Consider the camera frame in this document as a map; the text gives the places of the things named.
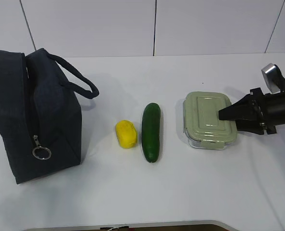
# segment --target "yellow toy vegetable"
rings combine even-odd
[[[137,131],[134,124],[127,120],[121,120],[115,126],[115,132],[119,145],[123,148],[132,148],[137,143]]]

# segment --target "food storage container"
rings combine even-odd
[[[184,133],[194,148],[222,150],[237,137],[235,121],[219,120],[218,111],[231,105],[222,93],[195,91],[183,103]]]

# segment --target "green cucumber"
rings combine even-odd
[[[141,144],[148,162],[157,161],[160,154],[161,109],[157,103],[146,106],[142,116]]]

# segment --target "metal key ring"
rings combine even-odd
[[[38,149],[43,149],[45,151],[48,152],[48,157],[39,157],[37,154],[36,154],[36,150]],[[35,147],[33,150],[32,150],[32,155],[36,158],[36,159],[39,159],[39,160],[48,160],[49,158],[51,158],[51,151],[49,148],[46,148],[46,147],[42,147],[42,146],[38,146],[38,147]]]

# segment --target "navy blue insulated bag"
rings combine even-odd
[[[69,82],[57,63],[91,90]],[[17,184],[80,164],[82,115],[74,91],[88,99],[99,95],[45,49],[26,57],[0,51],[0,134]]]

